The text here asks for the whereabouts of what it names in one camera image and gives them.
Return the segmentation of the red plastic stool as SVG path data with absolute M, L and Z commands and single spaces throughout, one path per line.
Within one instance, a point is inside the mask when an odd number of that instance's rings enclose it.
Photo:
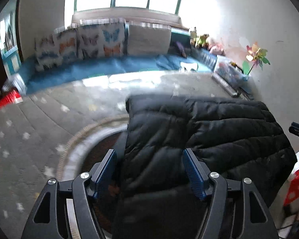
M 299 198 L 299 170 L 293 174 L 293 179 L 289 185 L 287 196 L 284 201 L 284 207 L 290 205 L 294 200 Z
M 11 90 L 3 98 L 0 99 L 0 108 L 3 108 L 9 104 L 18 104 L 22 103 L 23 98 L 16 90 Z

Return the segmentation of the grey star quilted mattress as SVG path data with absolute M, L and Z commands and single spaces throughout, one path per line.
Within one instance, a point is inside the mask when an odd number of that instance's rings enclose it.
M 131 94 L 225 97 L 208 73 L 136 72 L 47 88 L 0 109 L 0 228 L 20 238 L 46 181 L 74 176 L 87 150 L 125 127 Z

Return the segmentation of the colourful pinwheel toy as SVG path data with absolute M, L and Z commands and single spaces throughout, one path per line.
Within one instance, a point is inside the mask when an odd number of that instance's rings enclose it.
M 246 59 L 242 62 L 242 70 L 245 75 L 249 75 L 254 68 L 263 69 L 264 65 L 270 65 L 267 58 L 268 50 L 261 48 L 257 42 L 247 45 L 246 50 Z

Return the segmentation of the blue patterned bag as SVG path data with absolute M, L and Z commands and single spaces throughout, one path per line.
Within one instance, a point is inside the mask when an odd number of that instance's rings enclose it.
M 214 73 L 218 74 L 228 83 L 242 83 L 249 79 L 248 75 L 236 70 L 229 61 L 217 61 Z

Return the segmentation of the pink plush toy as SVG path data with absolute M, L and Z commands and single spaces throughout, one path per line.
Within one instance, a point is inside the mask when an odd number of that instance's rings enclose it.
M 225 55 L 224 48 L 219 44 L 210 45 L 209 46 L 209 52 L 210 52 L 210 54 L 213 54 L 213 55 L 216 55 L 216 56 L 218 56 L 218 55 L 224 56 Z

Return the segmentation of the plush toy bear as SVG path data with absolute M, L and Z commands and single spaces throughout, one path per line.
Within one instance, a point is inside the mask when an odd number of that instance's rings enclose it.
M 203 34 L 199 36 L 196 40 L 196 48 L 207 50 L 209 48 L 209 42 L 207 40 L 208 38 L 209 38 L 209 34 Z

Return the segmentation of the blue bed sheet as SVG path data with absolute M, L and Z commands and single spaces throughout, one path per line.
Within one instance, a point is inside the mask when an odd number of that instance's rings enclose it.
M 30 94 L 44 88 L 102 75 L 141 71 L 177 71 L 181 69 L 182 62 L 196 63 L 198 72 L 214 70 L 216 56 L 207 50 L 197 50 L 186 45 L 189 35 L 173 31 L 171 38 L 172 46 L 169 48 L 169 54 L 166 55 L 83 59 L 42 72 L 36 71 L 38 62 L 35 56 L 31 56 L 23 62 L 11 80 L 19 93 Z M 175 47 L 176 41 L 184 46 L 187 58 L 180 55 Z

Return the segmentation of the purple folded umbrella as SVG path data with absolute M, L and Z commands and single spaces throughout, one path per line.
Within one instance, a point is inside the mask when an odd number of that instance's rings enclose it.
M 176 42 L 175 42 L 175 47 L 177 48 L 177 50 L 179 51 L 180 55 L 181 55 L 183 58 L 187 58 L 187 54 L 186 54 L 185 48 L 184 48 L 184 46 L 181 44 L 181 42 L 176 41 Z

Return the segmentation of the plush toy panda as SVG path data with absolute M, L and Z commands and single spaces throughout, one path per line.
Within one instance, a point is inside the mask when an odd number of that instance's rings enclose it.
M 196 46 L 196 41 L 197 41 L 197 29 L 196 27 L 192 27 L 189 29 L 189 34 L 190 34 L 190 45 L 195 47 Z

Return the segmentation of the left butterfly pillow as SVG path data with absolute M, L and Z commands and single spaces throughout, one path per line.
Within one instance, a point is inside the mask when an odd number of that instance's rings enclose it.
M 35 38 L 36 71 L 42 72 L 74 62 L 78 58 L 77 29 L 59 28 Z

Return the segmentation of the butterfly pillow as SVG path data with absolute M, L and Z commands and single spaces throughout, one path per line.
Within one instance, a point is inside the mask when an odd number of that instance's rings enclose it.
M 77 28 L 80 59 L 120 57 L 124 54 L 125 22 L 94 22 Z
M 42 72 L 74 62 L 78 58 L 77 29 L 59 28 L 35 38 L 36 71 Z

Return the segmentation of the right butterfly pillow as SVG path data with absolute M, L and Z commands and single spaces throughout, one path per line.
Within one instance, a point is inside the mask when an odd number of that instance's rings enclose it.
M 77 28 L 80 59 L 120 57 L 124 54 L 125 22 L 94 22 Z

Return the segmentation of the white plain pillow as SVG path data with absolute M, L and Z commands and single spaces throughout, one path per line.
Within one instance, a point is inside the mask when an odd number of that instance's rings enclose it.
M 130 56 L 167 54 L 171 43 L 171 30 L 168 25 L 130 22 L 127 54 Z

